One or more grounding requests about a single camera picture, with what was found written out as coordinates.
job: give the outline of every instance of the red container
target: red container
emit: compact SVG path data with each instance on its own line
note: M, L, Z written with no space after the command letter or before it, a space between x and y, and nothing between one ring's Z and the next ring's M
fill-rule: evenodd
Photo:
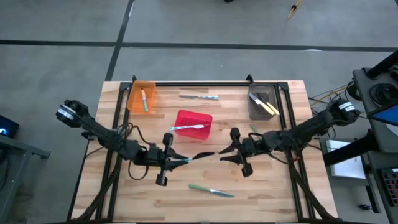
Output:
M196 129L196 128L187 128L175 130L175 132L182 136L188 136L191 138L206 140L210 135L211 122L213 121L213 117L208 114L195 113L186 110L180 110L177 115L177 119L175 120L175 127L179 126L191 126L191 125L208 125L207 127Z

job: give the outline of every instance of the wooden tabletop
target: wooden tabletop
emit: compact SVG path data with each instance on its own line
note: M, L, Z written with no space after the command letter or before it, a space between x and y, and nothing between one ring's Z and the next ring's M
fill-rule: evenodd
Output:
M304 82L288 81L290 97L297 124L312 117ZM105 82L99 100L96 120L111 128L119 82ZM220 152L230 145L229 131L238 127L242 137L256 124L260 133L280 130L279 117L269 121L251 121L248 115L247 87L158 87L157 104L150 115L130 114L129 121L138 125L146 141L156 142L161 148L162 137L174 125L181 109L210 114L213 117L210 137L206 141L179 136L174 133L173 148L187 157L203 151ZM189 100L179 95L218 95L220 100ZM119 124L122 123L124 109ZM136 131L131 139L144 144ZM88 153L99 148L91 142ZM285 160L283 153L273 152ZM329 180L318 149L308 147L303 152L311 190L329 213L336 216L335 203ZM220 155L195 160L167 173L166 187L155 184L158 167L150 167L148 175L140 181L130 179L128 162L123 161L116 198L114 222L288 222L297 221L289 170L267 155L249 158L254 173L244 178L241 166L219 161ZM94 199L101 185L106 150L88 157L84 163L72 218L81 215ZM144 173L144 167L132 165L134 177ZM188 188L197 184L235 195L223 198ZM305 217L307 209L300 191ZM108 211L108 198L104 213Z

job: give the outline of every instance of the black floor stripe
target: black floor stripe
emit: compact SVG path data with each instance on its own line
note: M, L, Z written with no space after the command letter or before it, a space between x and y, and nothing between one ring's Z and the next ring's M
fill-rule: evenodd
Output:
M0 40L1 45L113 47L116 42Z
M116 42L116 46L114 47L111 62L109 63L108 71L106 72L105 81L111 81L113 77L114 68L116 67L116 62L118 61L120 48L122 46L122 41L124 38L124 34L126 33L127 24L129 23L130 13L132 11L132 4L134 0L129 0L127 4L126 12L124 13L122 26L120 27L118 40Z
M180 44L125 42L122 47L165 49L244 49L244 50L321 50L342 52L394 52L398 47L329 47L300 45L254 45L254 44Z

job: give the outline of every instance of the monitor stand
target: monitor stand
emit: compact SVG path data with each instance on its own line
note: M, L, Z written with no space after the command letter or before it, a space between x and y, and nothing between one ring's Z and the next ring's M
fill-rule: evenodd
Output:
M392 124L387 124L387 128L390 129L396 136L398 136L398 127Z

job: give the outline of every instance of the computer monitor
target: computer monitor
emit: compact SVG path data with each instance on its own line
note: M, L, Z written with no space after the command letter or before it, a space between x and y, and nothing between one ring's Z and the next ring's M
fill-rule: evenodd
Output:
M19 124L0 115L0 134L1 135L13 138L15 133L17 133L18 128L19 128Z
M398 126L398 101L370 112L368 118Z

